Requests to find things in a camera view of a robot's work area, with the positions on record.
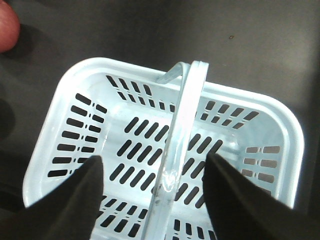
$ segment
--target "basket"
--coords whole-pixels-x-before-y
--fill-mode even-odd
[[[105,189],[91,239],[214,240],[202,190],[212,149],[292,208],[304,149],[297,119],[271,97],[205,82],[207,69],[194,61],[165,74],[100,57],[74,65],[30,160],[25,205],[101,155]]]

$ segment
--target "clear plastic handle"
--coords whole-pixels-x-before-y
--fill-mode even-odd
[[[165,238],[208,67],[208,63],[201,61],[194,61],[191,65],[179,62],[157,80],[160,84],[166,84],[182,75],[176,111],[145,220],[143,240]]]

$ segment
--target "ventilation slot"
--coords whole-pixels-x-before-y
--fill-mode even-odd
[[[243,160],[244,164],[249,164],[249,165],[255,165],[256,164],[256,160],[254,158],[245,158]]]
[[[186,172],[189,170],[189,168],[194,164],[195,160],[193,158],[190,158],[183,166],[182,169],[182,175],[185,175]]]
[[[104,121],[105,121],[102,117],[100,117],[100,116],[98,116],[98,115],[93,115],[93,116],[92,116],[92,119],[95,120],[95,121],[97,121],[97,122],[99,122],[99,123],[101,123],[101,124],[103,124]]]
[[[56,156],[53,158],[52,163],[53,164],[69,164],[71,162],[71,157],[63,157],[63,156]]]
[[[243,126],[244,124],[242,122],[238,122],[236,125],[234,125],[232,128],[233,129],[239,129]]]
[[[83,102],[84,104],[87,104],[87,105],[91,104],[91,100],[89,98],[86,98],[85,96],[81,95],[80,93],[77,93],[75,95],[75,99],[77,99],[80,102]]]
[[[253,118],[255,118],[256,116],[258,116],[258,114],[259,114],[258,112],[252,111],[247,116],[244,117],[244,120],[250,121]]]
[[[135,130],[134,135],[138,136],[149,124],[148,120],[144,120],[141,125]]]
[[[253,172],[251,170],[248,169],[242,169],[241,170],[241,174],[247,177],[252,177],[253,176]]]
[[[131,120],[131,122],[125,127],[124,132],[129,133],[131,129],[137,124],[139,121],[138,117],[135,117],[134,119]]]
[[[211,230],[209,230],[208,232],[209,232],[210,240],[216,240],[215,233],[213,231],[211,231]]]
[[[77,128],[82,128],[84,126],[84,123],[82,121],[78,121],[73,118],[68,118],[66,120],[66,124],[77,127]]]
[[[124,184],[134,171],[135,171],[135,168],[133,166],[129,167],[126,173],[120,178],[119,182],[121,184]]]
[[[178,219],[174,220],[173,229],[176,230],[177,232],[180,231],[180,221]]]
[[[264,154],[278,154],[280,153],[280,146],[265,146],[263,148]]]
[[[137,206],[133,205],[130,207],[129,211],[127,212],[128,215],[133,215],[135,211],[137,210]]]
[[[140,142],[138,142],[133,148],[132,150],[128,153],[127,158],[130,160],[132,159],[135,154],[139,151],[139,149],[142,147],[142,144]]]
[[[205,167],[206,163],[204,161],[201,161],[198,166],[196,166],[196,168],[193,170],[193,172],[191,173],[190,177],[192,179],[195,179],[198,174],[201,172],[201,170]]]
[[[131,238],[134,238],[137,235],[139,228],[140,228],[140,224],[138,223],[133,224],[128,236]]]
[[[141,180],[141,178],[145,175],[144,170],[140,170],[139,173],[134,177],[134,179],[130,182],[130,186],[133,188],[137,185],[137,183]]]
[[[119,94],[120,98],[122,98],[122,100],[127,100],[125,95],[122,92],[118,91],[118,94]]]
[[[144,137],[146,139],[150,138],[151,135],[155,132],[155,130],[159,127],[159,123],[155,122],[150,129],[145,133]]]
[[[222,126],[228,126],[230,123],[231,123],[231,120],[227,119],[222,123]]]
[[[240,113],[243,112],[243,110],[244,110],[243,108],[238,107],[236,110],[233,111],[233,113],[231,113],[231,116],[237,117],[237,116],[239,116]]]
[[[166,110],[165,104],[162,101],[159,102],[159,107],[161,110]]]
[[[199,200],[195,203],[195,207],[197,208],[197,209],[199,209],[199,208],[201,208],[202,207],[202,205],[205,203],[205,199],[204,199],[204,196],[202,195],[200,198],[199,198]]]
[[[104,220],[100,226],[103,227],[103,228],[106,228],[109,226],[109,224],[116,218],[115,215],[109,215],[106,220]]]
[[[185,233],[188,235],[192,235],[192,228],[191,228],[191,224],[190,223],[185,223]]]
[[[209,101],[205,107],[206,110],[212,110],[212,108],[214,107],[216,103],[214,101]]]
[[[146,215],[147,215],[148,210],[147,209],[142,209],[142,211],[140,212],[138,218],[140,219],[145,219]]]
[[[140,89],[139,89],[137,83],[134,82],[134,81],[132,81],[131,84],[132,84],[133,89],[134,89],[137,93],[140,93]]]
[[[143,88],[144,88],[145,93],[146,93],[147,95],[152,96],[150,87],[149,87],[148,85],[144,84],[144,85],[143,85]]]
[[[184,183],[181,185],[181,187],[179,188],[178,192],[175,195],[175,201],[178,201],[180,199],[180,197],[182,196],[182,194],[184,194],[184,192],[187,190],[188,188],[188,184]]]
[[[212,118],[211,122],[212,122],[213,124],[216,124],[216,123],[219,121],[219,119],[220,119],[220,117],[215,116],[214,118]]]
[[[140,101],[140,103],[141,103],[142,105],[146,105],[145,100],[144,100],[141,96],[139,96],[138,98],[139,98],[139,101]]]
[[[81,152],[83,153],[93,153],[95,151],[94,147],[83,146]]]
[[[197,226],[197,227],[196,227],[196,231],[197,231],[198,237],[199,237],[200,239],[205,239],[204,231],[203,231],[203,229],[202,229],[201,227]]]
[[[48,173],[48,177],[60,177],[60,176],[65,176],[67,174],[68,170],[52,170]]]
[[[125,80],[123,80],[122,78],[119,78],[119,81],[121,83],[121,85],[123,86],[124,89],[129,90]]]
[[[147,187],[151,184],[151,182],[155,179],[156,175],[154,173],[151,173],[147,179],[144,181],[144,183],[141,185],[140,189],[142,191],[146,190]]]
[[[223,104],[223,105],[220,107],[220,109],[218,110],[218,113],[224,114],[224,113],[228,110],[229,107],[230,107],[229,105]]]
[[[275,181],[275,177],[269,174],[265,174],[265,173],[259,173],[258,174],[258,179],[264,182],[268,182],[268,183],[273,183]]]
[[[152,99],[149,99],[149,104],[151,107],[155,108],[156,105],[155,105],[155,102],[152,100]]]
[[[93,136],[86,136],[84,139],[86,142],[90,142],[90,143],[96,143],[98,142],[98,138],[97,137],[93,137]]]
[[[223,143],[224,142],[219,139],[218,141],[215,142],[215,144],[212,146],[212,148],[209,150],[209,152],[211,154],[216,153],[219,150],[219,148],[222,146]]]
[[[195,145],[196,143],[199,141],[199,139],[201,138],[200,134],[196,134],[194,135],[194,137],[191,139],[189,146],[188,146],[188,151],[190,151]]]
[[[206,147],[209,145],[209,143],[211,142],[212,138],[207,136],[205,138],[205,140],[203,141],[203,143],[201,143],[201,145],[198,147],[198,149],[196,150],[196,152],[198,154],[202,154],[203,151],[206,149]]]
[[[115,180],[116,177],[121,173],[121,171],[125,168],[125,165],[123,163],[120,163],[116,169],[113,171],[113,173],[110,175],[109,179],[111,181]]]
[[[68,138],[68,139],[79,139],[80,134],[72,131],[63,131],[62,137]]]
[[[192,201],[192,199],[194,199],[194,197],[197,195],[198,192],[199,192],[199,188],[195,186],[192,189],[192,191],[188,194],[188,196],[185,198],[184,204],[188,205]]]
[[[203,120],[203,121],[207,120],[208,116],[209,115],[207,113],[203,113],[201,116],[201,120]]]
[[[167,133],[167,131],[169,130],[169,126],[168,125],[165,125],[161,130],[160,132],[155,136],[154,140],[156,142],[159,142],[162,137]]]
[[[138,156],[137,161],[141,163],[146,158],[146,156],[151,152],[151,150],[152,150],[152,147],[150,145],[147,146],[145,150],[143,150],[143,152],[140,154],[140,156]]]
[[[134,96],[132,96],[131,94],[128,94],[128,96],[129,96],[129,98],[130,98],[131,102],[133,102],[133,103],[135,103],[135,102],[136,102],[136,100],[135,100]]]
[[[69,145],[69,144],[59,144],[56,148],[59,151],[68,151],[73,152],[76,149],[75,145]]]
[[[92,131],[92,132],[95,132],[95,133],[100,133],[101,132],[101,128],[100,127],[93,126],[93,125],[89,126],[89,130]]]
[[[88,114],[88,112],[86,110],[84,110],[80,107],[74,106],[74,105],[71,107],[71,112],[74,112],[74,113],[79,114],[84,117],[87,116],[87,114]]]
[[[127,203],[123,201],[122,203],[120,203],[120,205],[115,210],[122,211],[126,205],[127,205]]]
[[[118,85],[116,84],[115,80],[111,77],[111,76],[106,76],[106,78],[109,80],[109,82],[111,83],[111,85],[115,88],[118,87]]]
[[[115,227],[114,231],[117,233],[121,233],[121,231],[124,229],[126,224],[128,223],[128,220],[122,219],[119,224]]]
[[[161,148],[158,148],[155,153],[150,157],[149,161],[147,162],[149,166],[155,163],[155,161],[160,157],[163,150]]]
[[[170,105],[170,112],[174,113],[176,110],[175,105]]]
[[[119,149],[119,151],[116,153],[119,157],[121,157],[124,152],[129,148],[129,146],[131,145],[132,141],[131,140],[127,140],[123,146]]]
[[[261,160],[260,166],[261,167],[267,167],[267,168],[276,168],[277,167],[277,161],[275,160]]]
[[[247,147],[245,151],[249,154],[255,154],[258,152],[258,147]]]
[[[88,158],[87,157],[79,157],[78,158],[78,163],[83,164]]]
[[[106,203],[106,205],[104,205],[104,206],[107,207],[107,208],[110,208],[116,201],[117,201],[117,200],[113,198],[113,199],[111,199],[110,201],[108,201],[108,202]]]

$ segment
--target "table surface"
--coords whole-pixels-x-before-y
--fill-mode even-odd
[[[0,108],[9,113],[0,153],[20,156],[12,163],[20,175],[6,171],[0,182],[21,189],[54,91],[73,64],[107,57],[167,71],[201,60],[210,63],[207,81],[269,95],[297,116],[306,147],[296,208],[307,212],[320,182],[320,1],[8,2],[21,34],[0,54]],[[311,201],[311,215],[317,205]]]

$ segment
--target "basket handle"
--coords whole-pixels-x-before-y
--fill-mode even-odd
[[[208,63],[201,61],[194,61],[191,65],[178,62],[156,81],[166,84],[182,75],[176,111],[171,121],[142,232],[143,240],[165,238],[208,66]]]

